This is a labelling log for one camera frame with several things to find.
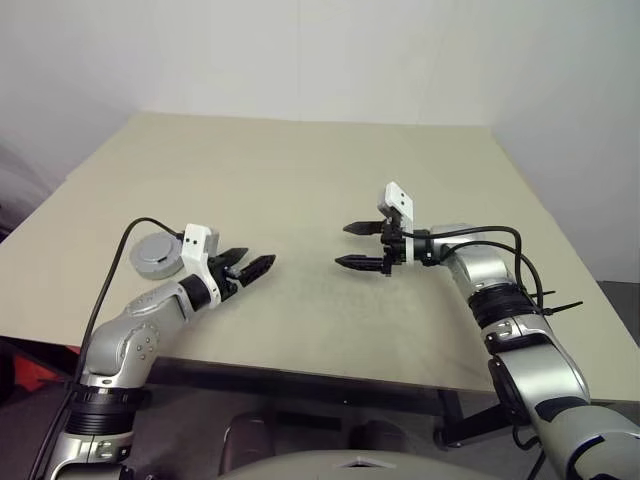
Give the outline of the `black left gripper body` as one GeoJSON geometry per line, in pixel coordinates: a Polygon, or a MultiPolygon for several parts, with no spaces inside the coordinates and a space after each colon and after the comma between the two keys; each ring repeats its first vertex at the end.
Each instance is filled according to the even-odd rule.
{"type": "Polygon", "coordinates": [[[217,284],[221,300],[226,301],[238,290],[234,281],[238,279],[239,274],[232,272],[236,264],[218,264],[214,257],[210,258],[210,274],[217,284]]]}

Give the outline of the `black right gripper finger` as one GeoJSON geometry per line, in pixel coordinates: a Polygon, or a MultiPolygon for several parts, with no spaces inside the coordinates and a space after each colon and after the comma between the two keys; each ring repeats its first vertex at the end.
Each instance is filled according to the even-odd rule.
{"type": "Polygon", "coordinates": [[[370,257],[361,254],[348,254],[335,258],[334,261],[342,267],[356,271],[379,273],[387,273],[388,271],[385,260],[382,257],[370,257]]]}
{"type": "Polygon", "coordinates": [[[355,221],[344,226],[343,231],[359,236],[376,235],[383,232],[384,225],[384,221],[355,221]]]}

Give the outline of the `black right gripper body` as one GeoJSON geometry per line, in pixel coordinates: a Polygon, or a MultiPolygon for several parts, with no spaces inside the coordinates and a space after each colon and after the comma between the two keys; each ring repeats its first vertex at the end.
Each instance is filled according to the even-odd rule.
{"type": "Polygon", "coordinates": [[[407,261],[406,238],[403,235],[402,216],[392,214],[382,222],[380,241],[383,245],[381,273],[390,275],[394,266],[407,261]]]}

